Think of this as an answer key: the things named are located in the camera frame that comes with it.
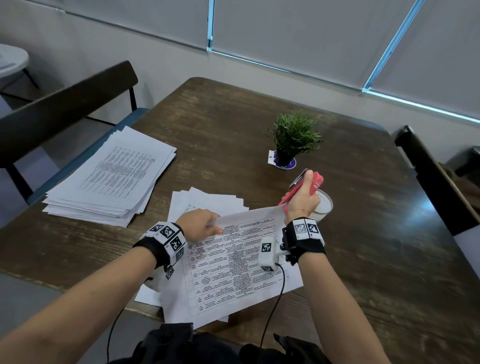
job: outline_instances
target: potted plant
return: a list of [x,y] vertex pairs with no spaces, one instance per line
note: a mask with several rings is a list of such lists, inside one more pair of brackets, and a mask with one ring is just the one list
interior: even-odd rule
[[323,141],[315,131],[317,122],[302,111],[280,114],[273,126],[269,132],[276,144],[275,163],[280,167],[286,167],[297,154],[317,150]]

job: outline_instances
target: person's right arm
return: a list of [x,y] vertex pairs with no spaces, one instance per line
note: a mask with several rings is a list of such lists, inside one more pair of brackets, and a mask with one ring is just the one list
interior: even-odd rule
[[[312,171],[288,204],[285,224],[308,217],[320,199],[310,196]],[[306,252],[298,261],[313,322],[323,351],[333,363],[390,363],[373,328],[325,254]]]

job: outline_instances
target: wristband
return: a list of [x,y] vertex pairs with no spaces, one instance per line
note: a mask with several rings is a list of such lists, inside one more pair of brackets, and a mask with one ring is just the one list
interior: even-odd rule
[[169,266],[173,266],[183,256],[186,243],[183,230],[179,225],[159,221],[143,234],[133,247],[143,246],[150,250],[156,258],[155,269],[163,266],[167,272]]
[[296,218],[283,228],[282,232],[282,242],[290,252],[286,260],[292,265],[297,263],[305,252],[325,254],[325,242],[315,220]]

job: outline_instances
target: black plant pot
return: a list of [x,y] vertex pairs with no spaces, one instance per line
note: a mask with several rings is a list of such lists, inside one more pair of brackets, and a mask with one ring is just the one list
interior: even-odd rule
[[275,163],[281,167],[286,167],[295,157],[295,154],[289,154],[281,149],[276,150]]

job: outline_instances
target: person's left hand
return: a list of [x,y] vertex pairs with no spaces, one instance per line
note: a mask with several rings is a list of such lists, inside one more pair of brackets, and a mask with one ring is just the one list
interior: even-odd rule
[[221,235],[222,229],[218,226],[207,226],[220,215],[210,210],[203,210],[201,208],[185,212],[176,221],[183,230],[185,240],[191,243],[199,242],[210,235]]

